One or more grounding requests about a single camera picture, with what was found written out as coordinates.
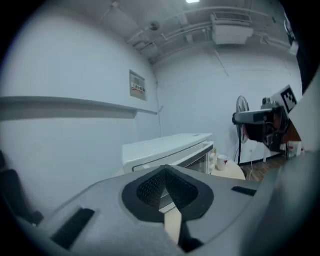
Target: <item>electric fan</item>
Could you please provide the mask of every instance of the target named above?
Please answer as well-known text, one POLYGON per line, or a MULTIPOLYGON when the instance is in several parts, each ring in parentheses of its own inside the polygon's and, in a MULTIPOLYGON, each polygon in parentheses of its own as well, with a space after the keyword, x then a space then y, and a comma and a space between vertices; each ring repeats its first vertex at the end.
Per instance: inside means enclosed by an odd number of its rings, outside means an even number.
MULTIPOLYGON (((250 111, 248 102, 245 97, 240 96, 236 101, 236 112, 244 112, 244 111, 250 111)), ((244 144, 248 141, 248 137, 245 135, 244 132, 244 126, 243 125, 237 125, 237 132, 239 137, 239 155, 238 155, 238 164, 240 164, 240 157, 241 157, 241 144, 244 144)))

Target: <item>white wall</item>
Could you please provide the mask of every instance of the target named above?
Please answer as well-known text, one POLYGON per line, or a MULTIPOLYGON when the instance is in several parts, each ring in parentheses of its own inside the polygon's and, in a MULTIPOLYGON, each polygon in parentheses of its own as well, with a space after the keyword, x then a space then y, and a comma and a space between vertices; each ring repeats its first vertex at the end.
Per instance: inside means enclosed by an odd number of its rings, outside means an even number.
POLYGON ((59 9, 39 13, 20 33, 0 87, 2 100, 24 97, 0 107, 0 149, 45 216, 116 173, 123 144, 159 137, 149 64, 120 38, 59 9), (147 101, 130 97, 129 70, 145 78, 147 101))
MULTIPOLYGON (((239 142, 232 115, 238 97, 259 110, 263 98, 290 84, 299 100, 300 72, 294 56, 266 45, 225 46, 218 53, 229 76, 211 44, 184 50, 153 67, 163 107, 161 136, 213 133, 218 153, 234 158, 239 142)), ((242 163, 263 159, 262 143, 248 141, 241 150, 242 163)))
POLYGON ((148 62, 122 39, 61 9, 40 12, 28 23, 2 82, 2 97, 84 99, 158 112, 148 62), (130 69, 145 78, 147 101, 130 96, 130 69))

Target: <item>round table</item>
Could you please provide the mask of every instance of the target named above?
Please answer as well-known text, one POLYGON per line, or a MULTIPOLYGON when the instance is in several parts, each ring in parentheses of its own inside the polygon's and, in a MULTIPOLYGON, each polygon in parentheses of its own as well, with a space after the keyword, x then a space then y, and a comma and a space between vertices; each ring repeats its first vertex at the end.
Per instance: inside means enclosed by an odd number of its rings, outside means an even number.
POLYGON ((224 170, 218 170, 217 166, 215 166, 211 175, 230 179, 246 180, 245 174, 240 166, 232 160, 228 160, 224 170))

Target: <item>microwave oven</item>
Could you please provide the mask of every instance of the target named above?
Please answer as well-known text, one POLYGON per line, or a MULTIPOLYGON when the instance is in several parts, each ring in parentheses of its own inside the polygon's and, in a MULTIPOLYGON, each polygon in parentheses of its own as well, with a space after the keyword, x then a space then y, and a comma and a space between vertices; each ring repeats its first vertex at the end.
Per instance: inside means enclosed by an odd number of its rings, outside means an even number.
MULTIPOLYGON (((116 176, 138 172, 143 169, 171 165, 191 169, 205 174, 213 166, 214 142, 212 134, 176 134, 122 146, 122 165, 116 176)), ((174 207, 165 189, 160 209, 174 207)))

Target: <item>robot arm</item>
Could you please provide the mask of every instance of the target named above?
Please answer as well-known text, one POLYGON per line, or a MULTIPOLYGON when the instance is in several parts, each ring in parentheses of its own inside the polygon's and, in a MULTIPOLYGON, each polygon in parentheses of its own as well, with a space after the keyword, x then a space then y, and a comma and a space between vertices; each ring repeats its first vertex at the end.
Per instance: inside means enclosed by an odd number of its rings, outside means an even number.
POLYGON ((261 110, 234 113, 232 122, 244 126, 249 139, 263 143, 273 152, 282 152, 280 146, 290 125, 289 113, 296 104, 288 85, 272 97, 264 98, 261 110))

